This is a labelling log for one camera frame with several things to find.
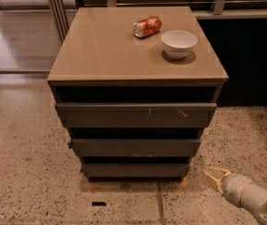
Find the floor seam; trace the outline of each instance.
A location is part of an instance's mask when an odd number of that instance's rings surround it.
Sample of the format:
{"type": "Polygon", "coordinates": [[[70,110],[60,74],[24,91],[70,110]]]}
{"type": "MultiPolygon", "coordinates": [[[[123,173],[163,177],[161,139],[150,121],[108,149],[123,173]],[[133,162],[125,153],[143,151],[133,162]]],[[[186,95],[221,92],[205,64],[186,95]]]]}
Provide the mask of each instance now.
{"type": "Polygon", "coordinates": [[[161,186],[160,182],[157,182],[157,201],[158,201],[158,210],[159,210],[159,220],[161,225],[166,225],[165,216],[164,216],[164,208],[163,208],[163,200],[161,195],[161,186]]]}

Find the terrazzo floor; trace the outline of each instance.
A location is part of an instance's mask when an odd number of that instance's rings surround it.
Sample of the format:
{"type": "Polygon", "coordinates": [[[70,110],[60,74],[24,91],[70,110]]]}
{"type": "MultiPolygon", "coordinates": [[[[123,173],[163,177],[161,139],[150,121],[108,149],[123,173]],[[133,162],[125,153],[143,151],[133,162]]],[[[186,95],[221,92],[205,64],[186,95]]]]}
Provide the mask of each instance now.
{"type": "MultiPolygon", "coordinates": [[[[36,16],[37,23],[51,23],[50,13],[45,14],[31,13],[30,16],[36,16]]],[[[24,23],[23,15],[19,15],[9,16],[15,23],[24,23]]],[[[0,23],[6,28],[0,32],[10,31],[13,27],[10,21],[2,19],[0,23]]],[[[37,53],[26,51],[23,55],[8,52],[16,61],[11,65],[28,66],[25,62],[22,64],[27,56],[32,61],[30,66],[50,68],[58,53],[59,41],[55,35],[40,34],[43,29],[38,25],[30,26],[29,36],[35,34],[36,40],[54,44],[55,48],[44,51],[46,46],[37,53]],[[46,57],[41,63],[35,60],[39,52],[46,57]]],[[[14,38],[11,39],[0,40],[0,44],[13,43],[14,38]]],[[[16,39],[16,43],[23,44],[30,40],[26,35],[16,39]]],[[[0,68],[7,65],[2,61],[0,59],[0,68]]],[[[46,78],[0,75],[1,225],[258,224],[245,210],[235,208],[207,187],[201,171],[207,166],[229,169],[267,188],[267,108],[218,108],[182,183],[174,180],[89,183],[79,173],[80,162],[67,148],[69,137],[57,117],[46,78]],[[104,202],[106,206],[94,206],[93,202],[104,202]]]]}

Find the drawer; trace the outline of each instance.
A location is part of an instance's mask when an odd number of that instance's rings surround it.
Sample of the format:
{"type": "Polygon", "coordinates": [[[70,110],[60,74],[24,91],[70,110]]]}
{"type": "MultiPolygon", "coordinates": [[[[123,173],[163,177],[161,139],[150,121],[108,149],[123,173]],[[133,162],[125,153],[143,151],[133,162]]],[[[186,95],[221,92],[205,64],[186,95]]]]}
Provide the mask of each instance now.
{"type": "Polygon", "coordinates": [[[66,128],[207,128],[215,103],[57,103],[66,128]]]}
{"type": "Polygon", "coordinates": [[[184,177],[186,164],[83,164],[82,171],[88,177],[184,177]]]}
{"type": "Polygon", "coordinates": [[[184,177],[188,161],[188,157],[83,157],[82,171],[89,177],[184,177]]]}
{"type": "Polygon", "coordinates": [[[78,157],[192,157],[200,140],[73,139],[78,157]]]}

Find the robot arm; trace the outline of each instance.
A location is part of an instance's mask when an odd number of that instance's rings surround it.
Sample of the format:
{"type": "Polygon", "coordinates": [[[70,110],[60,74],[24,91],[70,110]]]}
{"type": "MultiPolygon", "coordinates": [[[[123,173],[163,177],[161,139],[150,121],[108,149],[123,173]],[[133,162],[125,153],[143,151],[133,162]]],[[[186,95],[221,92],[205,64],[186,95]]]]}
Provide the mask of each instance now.
{"type": "Polygon", "coordinates": [[[204,178],[211,188],[222,192],[225,199],[250,212],[260,225],[267,225],[267,190],[240,174],[228,170],[207,168],[204,178]]]}

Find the white bowl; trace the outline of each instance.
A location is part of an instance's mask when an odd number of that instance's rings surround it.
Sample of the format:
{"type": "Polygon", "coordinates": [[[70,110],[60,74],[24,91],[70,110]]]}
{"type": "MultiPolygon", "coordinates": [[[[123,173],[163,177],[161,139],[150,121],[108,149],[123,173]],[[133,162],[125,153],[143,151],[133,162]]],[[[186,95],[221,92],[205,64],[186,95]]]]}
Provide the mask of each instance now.
{"type": "Polygon", "coordinates": [[[172,59],[182,59],[188,56],[198,40],[193,35],[182,30],[171,30],[161,36],[163,50],[172,59]]]}

